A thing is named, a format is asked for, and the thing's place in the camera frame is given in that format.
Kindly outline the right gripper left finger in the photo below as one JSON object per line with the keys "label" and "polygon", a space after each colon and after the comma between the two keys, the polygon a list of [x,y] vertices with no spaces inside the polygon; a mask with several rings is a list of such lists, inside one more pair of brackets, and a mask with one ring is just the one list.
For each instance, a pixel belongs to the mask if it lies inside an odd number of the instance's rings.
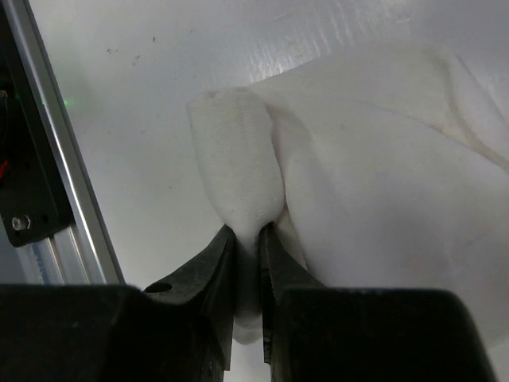
{"label": "right gripper left finger", "polygon": [[1,288],[4,381],[221,381],[230,368],[235,235],[145,290]]}

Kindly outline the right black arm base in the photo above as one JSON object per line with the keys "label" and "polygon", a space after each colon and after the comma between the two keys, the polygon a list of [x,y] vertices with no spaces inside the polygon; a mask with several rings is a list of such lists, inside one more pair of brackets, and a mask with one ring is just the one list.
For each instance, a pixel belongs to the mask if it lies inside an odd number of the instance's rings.
{"label": "right black arm base", "polygon": [[46,239],[72,222],[5,10],[1,11],[1,218],[16,248]]}

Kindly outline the white sock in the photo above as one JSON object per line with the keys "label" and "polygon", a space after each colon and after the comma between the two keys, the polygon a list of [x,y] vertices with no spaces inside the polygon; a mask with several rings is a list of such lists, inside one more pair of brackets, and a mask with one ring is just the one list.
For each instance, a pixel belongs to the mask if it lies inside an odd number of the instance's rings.
{"label": "white sock", "polygon": [[448,49],[357,46],[187,106],[239,244],[234,337],[261,337],[258,234],[335,287],[458,295],[508,336],[508,113]]}

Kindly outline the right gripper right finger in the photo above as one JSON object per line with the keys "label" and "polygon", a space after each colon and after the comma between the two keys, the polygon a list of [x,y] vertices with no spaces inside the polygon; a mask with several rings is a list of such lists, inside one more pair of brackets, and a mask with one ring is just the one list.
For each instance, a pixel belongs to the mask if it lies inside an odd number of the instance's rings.
{"label": "right gripper right finger", "polygon": [[274,381],[493,381],[465,305],[445,290],[336,288],[259,235],[263,351]]}

